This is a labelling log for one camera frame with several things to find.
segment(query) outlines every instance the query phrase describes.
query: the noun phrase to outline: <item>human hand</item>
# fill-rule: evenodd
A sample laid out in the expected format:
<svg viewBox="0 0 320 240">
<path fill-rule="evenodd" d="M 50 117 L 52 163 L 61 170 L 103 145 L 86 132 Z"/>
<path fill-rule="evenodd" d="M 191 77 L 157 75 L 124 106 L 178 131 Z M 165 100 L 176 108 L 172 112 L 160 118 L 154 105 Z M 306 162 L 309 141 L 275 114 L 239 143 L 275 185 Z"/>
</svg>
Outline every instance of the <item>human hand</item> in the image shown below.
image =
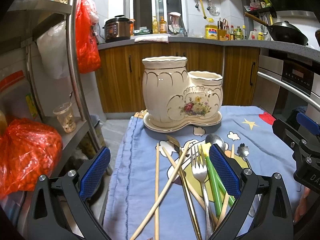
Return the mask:
<svg viewBox="0 0 320 240">
<path fill-rule="evenodd" d="M 294 222 L 298 222 L 301 217 L 307 212 L 307 197 L 308 195 L 310 194 L 310 189 L 307 188 L 307 187 L 304 187 L 304 190 L 303 190 L 303 194 L 300 198 L 300 201 L 299 201 L 299 205 L 296 209 L 296 212 L 294 213 Z"/>
</svg>

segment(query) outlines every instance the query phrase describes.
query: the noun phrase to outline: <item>scissors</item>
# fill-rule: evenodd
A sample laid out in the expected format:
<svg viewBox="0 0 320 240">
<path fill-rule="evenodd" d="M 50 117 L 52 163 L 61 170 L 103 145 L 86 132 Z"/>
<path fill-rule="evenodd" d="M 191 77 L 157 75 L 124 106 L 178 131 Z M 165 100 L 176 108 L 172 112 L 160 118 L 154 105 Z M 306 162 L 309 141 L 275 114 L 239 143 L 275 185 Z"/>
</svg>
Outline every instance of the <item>scissors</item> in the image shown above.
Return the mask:
<svg viewBox="0 0 320 240">
<path fill-rule="evenodd" d="M 226 29 L 228 26 L 228 21 L 226 19 L 223 19 L 222 23 L 223 23 L 223 29 Z"/>
</svg>

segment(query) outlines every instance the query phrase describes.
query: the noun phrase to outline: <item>white towel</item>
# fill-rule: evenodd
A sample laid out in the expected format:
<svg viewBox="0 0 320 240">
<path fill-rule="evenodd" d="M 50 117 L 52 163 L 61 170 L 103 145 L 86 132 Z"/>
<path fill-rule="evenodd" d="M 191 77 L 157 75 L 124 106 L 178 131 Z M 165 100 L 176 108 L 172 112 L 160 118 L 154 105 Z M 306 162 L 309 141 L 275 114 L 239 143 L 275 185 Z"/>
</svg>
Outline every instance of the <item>white towel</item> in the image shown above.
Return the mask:
<svg viewBox="0 0 320 240">
<path fill-rule="evenodd" d="M 166 35 L 156 35 L 156 36 L 150 36 L 150 35 L 143 36 L 142 35 L 140 37 L 135 38 L 134 42 L 138 42 L 138 41 L 158 41 L 158 42 L 169 43 L 168 37 L 169 36 L 166 36 Z"/>
</svg>

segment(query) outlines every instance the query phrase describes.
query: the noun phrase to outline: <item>oven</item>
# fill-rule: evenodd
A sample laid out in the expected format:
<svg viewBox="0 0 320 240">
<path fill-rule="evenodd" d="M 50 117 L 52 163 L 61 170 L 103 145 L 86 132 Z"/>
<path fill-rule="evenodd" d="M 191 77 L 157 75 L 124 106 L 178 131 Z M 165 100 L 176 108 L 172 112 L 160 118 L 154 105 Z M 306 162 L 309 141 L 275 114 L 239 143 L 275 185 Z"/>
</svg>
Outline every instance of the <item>oven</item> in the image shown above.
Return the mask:
<svg viewBox="0 0 320 240">
<path fill-rule="evenodd" d="M 319 145 L 296 121 L 302 112 L 320 123 L 320 64 L 304 57 L 270 50 L 259 56 L 252 105 L 286 122 Z"/>
</svg>

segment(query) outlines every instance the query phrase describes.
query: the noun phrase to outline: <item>red plastic bag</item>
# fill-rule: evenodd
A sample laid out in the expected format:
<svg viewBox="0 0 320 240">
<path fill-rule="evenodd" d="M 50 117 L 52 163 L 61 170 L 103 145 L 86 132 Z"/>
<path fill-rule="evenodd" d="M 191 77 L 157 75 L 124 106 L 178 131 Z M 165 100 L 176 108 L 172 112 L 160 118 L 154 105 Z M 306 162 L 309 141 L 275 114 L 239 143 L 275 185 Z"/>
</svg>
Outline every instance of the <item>red plastic bag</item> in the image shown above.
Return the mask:
<svg viewBox="0 0 320 240">
<path fill-rule="evenodd" d="M 76 47 L 79 72 L 82 74 L 101 67 L 97 40 L 92 34 L 92 23 L 86 4 L 86 0 L 79 0 L 76 12 Z"/>
<path fill-rule="evenodd" d="M 54 128 L 27 118 L 12 121 L 0 137 L 0 199 L 18 190 L 34 190 L 40 175 L 52 173 L 61 149 L 62 139 Z"/>
</svg>

